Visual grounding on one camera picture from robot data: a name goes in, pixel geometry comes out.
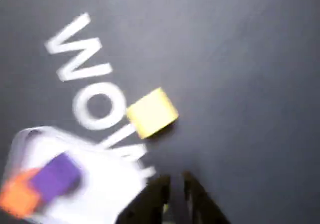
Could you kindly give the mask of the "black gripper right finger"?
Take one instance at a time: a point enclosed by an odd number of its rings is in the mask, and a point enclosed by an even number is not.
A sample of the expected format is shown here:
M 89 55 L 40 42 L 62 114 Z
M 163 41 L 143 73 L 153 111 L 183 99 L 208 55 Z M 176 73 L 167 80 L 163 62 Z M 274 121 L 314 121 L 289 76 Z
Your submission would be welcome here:
M 183 173 L 183 177 L 184 196 L 192 223 L 230 224 L 200 182 L 188 171 Z

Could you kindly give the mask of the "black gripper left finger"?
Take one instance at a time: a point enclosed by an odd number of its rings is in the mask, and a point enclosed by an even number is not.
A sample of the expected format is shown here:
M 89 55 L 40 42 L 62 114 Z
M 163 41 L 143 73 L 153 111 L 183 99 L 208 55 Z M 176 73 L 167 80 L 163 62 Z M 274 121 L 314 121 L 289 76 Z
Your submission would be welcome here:
M 168 175 L 151 180 L 119 214 L 117 224 L 162 223 L 164 207 L 170 198 L 170 183 Z

